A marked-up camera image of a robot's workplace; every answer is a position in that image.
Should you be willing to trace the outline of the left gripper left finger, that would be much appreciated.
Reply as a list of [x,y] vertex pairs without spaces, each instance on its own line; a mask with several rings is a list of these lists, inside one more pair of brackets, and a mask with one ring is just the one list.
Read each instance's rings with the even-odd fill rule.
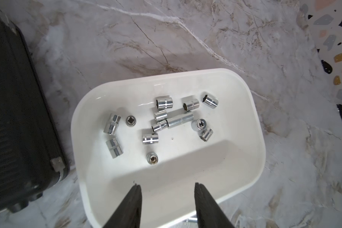
[[142,189],[135,184],[126,194],[103,228],[139,228],[142,213]]

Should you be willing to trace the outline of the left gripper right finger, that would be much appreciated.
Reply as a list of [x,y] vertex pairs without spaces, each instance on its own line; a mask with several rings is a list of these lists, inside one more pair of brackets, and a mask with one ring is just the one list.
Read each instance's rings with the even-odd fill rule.
[[235,228],[203,184],[195,183],[194,199],[199,228]]

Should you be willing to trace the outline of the chrome socket row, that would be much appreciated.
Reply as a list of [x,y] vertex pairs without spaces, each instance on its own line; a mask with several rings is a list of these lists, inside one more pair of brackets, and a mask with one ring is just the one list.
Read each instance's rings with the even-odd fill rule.
[[142,135],[143,144],[155,144],[159,142],[158,134],[145,134]]
[[212,109],[215,109],[219,104],[218,99],[215,98],[214,96],[210,95],[210,94],[206,94],[203,97],[202,102]]
[[154,113],[154,119],[156,122],[160,122],[160,121],[165,120],[167,118],[168,118],[168,114],[167,114],[166,109],[160,109]]

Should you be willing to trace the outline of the small chrome socket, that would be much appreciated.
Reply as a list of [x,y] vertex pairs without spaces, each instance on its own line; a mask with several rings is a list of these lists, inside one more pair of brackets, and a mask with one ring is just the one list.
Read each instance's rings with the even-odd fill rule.
[[167,120],[162,120],[152,125],[152,130],[154,131],[154,133],[157,133],[166,128],[168,128]]

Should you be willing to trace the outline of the long chrome socket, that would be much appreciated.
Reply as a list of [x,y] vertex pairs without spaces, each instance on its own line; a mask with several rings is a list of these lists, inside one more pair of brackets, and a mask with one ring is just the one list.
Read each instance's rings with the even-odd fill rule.
[[196,217],[189,217],[185,220],[188,223],[198,223],[198,219]]
[[179,125],[185,124],[187,122],[191,122],[193,120],[194,120],[193,113],[191,111],[188,111],[186,113],[168,118],[166,122],[168,124],[168,128],[174,128]]

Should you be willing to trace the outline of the chrome socket with groove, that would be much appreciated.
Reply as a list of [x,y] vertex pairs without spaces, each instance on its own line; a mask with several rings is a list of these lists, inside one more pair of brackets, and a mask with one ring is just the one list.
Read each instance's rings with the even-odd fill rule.
[[156,107],[158,110],[173,108],[173,99],[171,97],[159,97],[156,99]]

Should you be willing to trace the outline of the wide chrome socket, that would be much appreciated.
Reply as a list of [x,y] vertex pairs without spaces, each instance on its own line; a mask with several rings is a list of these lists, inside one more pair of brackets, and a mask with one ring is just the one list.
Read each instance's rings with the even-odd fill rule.
[[207,128],[207,122],[205,119],[196,119],[192,121],[192,129],[194,131],[200,132]]

